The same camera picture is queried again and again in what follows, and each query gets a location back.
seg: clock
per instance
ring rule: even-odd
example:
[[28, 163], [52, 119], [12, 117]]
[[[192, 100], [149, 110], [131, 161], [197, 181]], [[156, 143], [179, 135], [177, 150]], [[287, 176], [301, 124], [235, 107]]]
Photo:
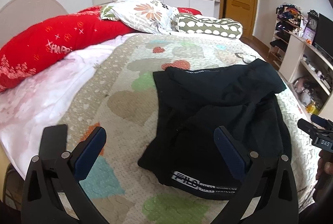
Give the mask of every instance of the clock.
[[319, 14], [314, 10], [310, 10], [310, 12], [308, 12], [308, 23], [306, 24], [306, 27], [316, 32], [318, 20]]

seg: red heart print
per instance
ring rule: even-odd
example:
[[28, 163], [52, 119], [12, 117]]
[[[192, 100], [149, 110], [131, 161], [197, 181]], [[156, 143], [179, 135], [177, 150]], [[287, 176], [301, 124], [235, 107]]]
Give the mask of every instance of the red heart print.
[[162, 48], [162, 47], [155, 47], [155, 48], [153, 49], [153, 53], [162, 53], [162, 52], [164, 52], [164, 51], [165, 51], [165, 49]]
[[169, 66], [177, 67], [184, 70], [189, 70], [190, 68], [189, 62], [184, 60], [174, 61], [173, 63], [165, 63], [161, 67], [163, 70], [165, 70]]

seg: clock face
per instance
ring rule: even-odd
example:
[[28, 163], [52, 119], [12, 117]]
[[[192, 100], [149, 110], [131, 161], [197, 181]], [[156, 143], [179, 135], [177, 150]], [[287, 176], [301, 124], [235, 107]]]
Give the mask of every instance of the clock face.
[[309, 27], [312, 29], [312, 30], [316, 30], [317, 29], [317, 21], [315, 19], [310, 19], [309, 20]]

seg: white floral pillow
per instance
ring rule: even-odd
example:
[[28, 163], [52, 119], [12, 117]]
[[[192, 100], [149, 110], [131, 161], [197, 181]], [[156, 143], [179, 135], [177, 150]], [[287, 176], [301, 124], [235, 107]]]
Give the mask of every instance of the white floral pillow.
[[152, 34], [169, 34], [176, 7], [158, 0], [117, 0], [101, 10], [101, 19], [121, 20], [127, 26]]

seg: beige headboard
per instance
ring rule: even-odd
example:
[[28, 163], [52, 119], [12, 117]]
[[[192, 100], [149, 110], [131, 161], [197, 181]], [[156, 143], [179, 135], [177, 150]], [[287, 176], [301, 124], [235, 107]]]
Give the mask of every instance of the beige headboard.
[[56, 0], [11, 0], [0, 9], [0, 48], [31, 25], [66, 14]]

